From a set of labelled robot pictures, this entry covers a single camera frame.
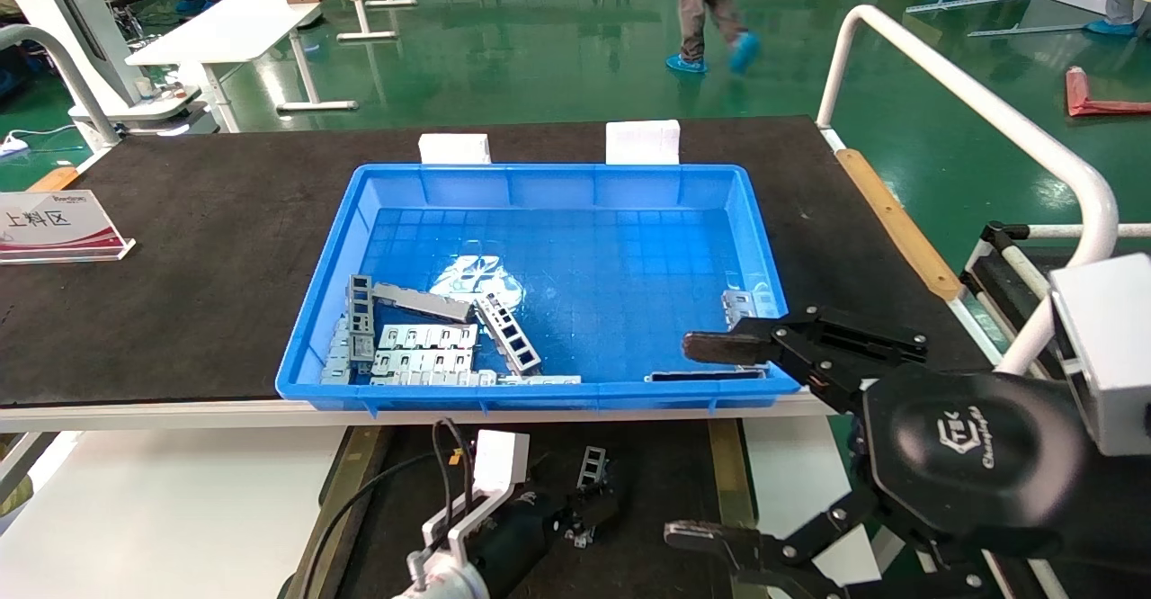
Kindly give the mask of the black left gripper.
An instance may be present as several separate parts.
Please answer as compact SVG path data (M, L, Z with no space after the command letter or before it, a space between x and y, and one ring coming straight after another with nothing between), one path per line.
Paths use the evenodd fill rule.
M593 537L619 513L620 498L607 478L566 493L523 491L501 505L471 538L471 563L487 596L510 596L564 530L567 537Z

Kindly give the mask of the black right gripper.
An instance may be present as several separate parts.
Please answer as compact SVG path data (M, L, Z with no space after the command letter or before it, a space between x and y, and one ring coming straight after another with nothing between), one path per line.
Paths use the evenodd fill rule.
M790 598L884 598L881 581L839 586L814 559L890 505L923 534L1013 558L1090 551L1093 523L1082 485L1093 443L1070 391L994 372L889 373L905 362L923 364L928 349L917 329L834 308L687 333L688 361L771 364L834 412L859 412L875 487L852 490L782 538L678 520L666 523L665 544L721 559L737 583Z

